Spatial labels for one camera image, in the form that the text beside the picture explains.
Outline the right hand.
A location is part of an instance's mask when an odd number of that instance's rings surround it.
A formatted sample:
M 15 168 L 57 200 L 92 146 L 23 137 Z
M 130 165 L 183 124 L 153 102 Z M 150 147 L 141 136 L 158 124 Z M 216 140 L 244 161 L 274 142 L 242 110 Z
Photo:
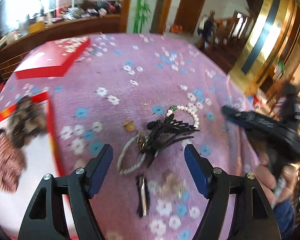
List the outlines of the right hand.
M 276 179 L 268 169 L 269 157 L 266 153 L 258 154 L 260 165 L 255 170 L 255 176 L 258 179 L 269 203 L 275 207 L 277 204 L 290 199 L 293 196 L 297 183 L 297 174 L 294 166 L 285 166 L 282 169 L 282 175 L 286 180 L 286 187 L 282 190 L 279 197 L 275 197 L 273 190 L 276 188 Z

